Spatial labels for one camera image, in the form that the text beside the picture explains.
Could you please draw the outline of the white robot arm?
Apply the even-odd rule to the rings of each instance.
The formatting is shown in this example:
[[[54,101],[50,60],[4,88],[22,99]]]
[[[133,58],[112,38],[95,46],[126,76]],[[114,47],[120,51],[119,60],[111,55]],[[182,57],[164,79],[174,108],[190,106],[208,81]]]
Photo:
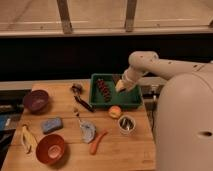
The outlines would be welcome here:
[[[213,171],[213,61],[135,51],[128,63],[117,90],[135,88],[147,73],[166,80],[157,102],[156,171]]]

